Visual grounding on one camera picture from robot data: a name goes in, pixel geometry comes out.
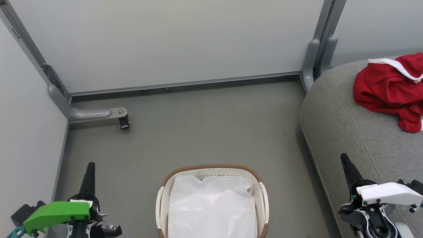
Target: white cloth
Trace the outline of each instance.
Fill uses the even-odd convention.
[[[252,183],[242,177],[202,181],[180,175],[170,192],[169,238],[256,238]]]

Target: basket handle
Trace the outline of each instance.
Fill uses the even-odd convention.
[[[158,229],[161,229],[160,227],[160,202],[162,201],[162,195],[163,195],[163,189],[164,187],[162,186],[159,190],[159,192],[157,193],[157,198],[156,198],[156,225]]]
[[[264,212],[265,212],[264,223],[269,223],[269,198],[267,196],[267,191],[266,191],[266,187],[264,186],[264,184],[262,182],[260,182],[259,184],[261,186],[261,193],[262,193],[263,198],[264,198]]]

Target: green plastic part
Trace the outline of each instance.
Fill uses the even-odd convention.
[[[60,223],[90,218],[88,202],[51,202],[36,210],[25,222],[24,228],[29,236],[34,236],[33,230],[45,233],[44,229]]]

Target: metal bracket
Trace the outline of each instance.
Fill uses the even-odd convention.
[[[59,92],[66,98],[69,99],[69,93],[66,91],[65,87],[63,86],[62,82],[59,80],[56,72],[53,70],[53,67],[49,64],[42,64],[41,68],[43,69],[44,74],[46,74],[47,78],[49,79],[50,83],[56,86]]]
[[[330,69],[330,62],[332,62],[333,53],[335,52],[338,37],[331,36],[327,39],[323,48],[320,61],[316,66],[316,77],[320,77]]]
[[[305,53],[304,62],[302,63],[299,77],[306,92],[308,92],[314,83],[313,66],[316,60],[317,51],[319,50],[320,41],[314,39],[308,43],[307,52]]]
[[[70,123],[87,122],[101,119],[119,118],[121,130],[129,129],[128,111],[126,108],[110,109],[78,109],[69,105],[68,101],[61,94],[54,84],[48,85],[50,97],[60,108]]]

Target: gray floor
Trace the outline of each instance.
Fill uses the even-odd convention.
[[[96,163],[96,194],[122,237],[158,237],[155,201],[174,169],[205,163],[256,170],[270,203],[269,238],[338,237],[298,124],[299,80],[227,83],[110,95],[80,108],[126,107],[131,120],[71,126],[57,200],[79,190]]]

